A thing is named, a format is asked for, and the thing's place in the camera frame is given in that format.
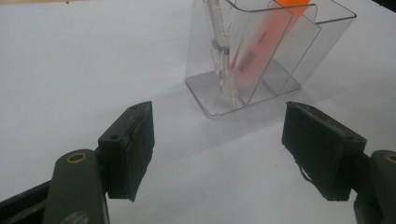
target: clear plastic pen holder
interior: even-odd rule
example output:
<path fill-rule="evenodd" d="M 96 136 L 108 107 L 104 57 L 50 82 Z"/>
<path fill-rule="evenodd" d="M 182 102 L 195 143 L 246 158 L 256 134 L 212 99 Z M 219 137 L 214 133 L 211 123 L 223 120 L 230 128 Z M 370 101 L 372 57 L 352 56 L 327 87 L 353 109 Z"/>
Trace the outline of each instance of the clear plastic pen holder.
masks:
<path fill-rule="evenodd" d="M 219 0 L 216 25 L 208 1 L 193 1 L 185 82 L 210 118 L 299 90 L 356 18 L 331 0 Z"/>

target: white table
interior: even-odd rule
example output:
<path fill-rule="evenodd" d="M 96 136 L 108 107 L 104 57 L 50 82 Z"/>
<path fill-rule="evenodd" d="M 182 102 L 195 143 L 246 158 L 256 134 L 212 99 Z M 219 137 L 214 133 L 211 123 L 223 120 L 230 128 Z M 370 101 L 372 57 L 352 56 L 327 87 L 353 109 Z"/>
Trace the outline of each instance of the white table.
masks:
<path fill-rule="evenodd" d="M 112 223 L 355 223 L 356 193 L 327 202 L 280 142 L 297 101 L 367 138 L 367 154 L 396 150 L 396 14 L 339 2 L 358 18 L 302 90 L 215 120 L 183 82 L 191 0 L 0 6 L 0 201 L 150 100 L 153 159 L 135 203 L 107 201 Z"/>

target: desk organizer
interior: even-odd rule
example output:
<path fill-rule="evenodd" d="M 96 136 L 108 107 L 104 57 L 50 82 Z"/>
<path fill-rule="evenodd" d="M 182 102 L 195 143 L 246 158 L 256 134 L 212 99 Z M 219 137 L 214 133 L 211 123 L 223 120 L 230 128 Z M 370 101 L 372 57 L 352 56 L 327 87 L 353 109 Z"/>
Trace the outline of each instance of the desk organizer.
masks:
<path fill-rule="evenodd" d="M 194 0 L 185 82 L 210 118 L 299 90 L 355 18 L 331 0 Z"/>

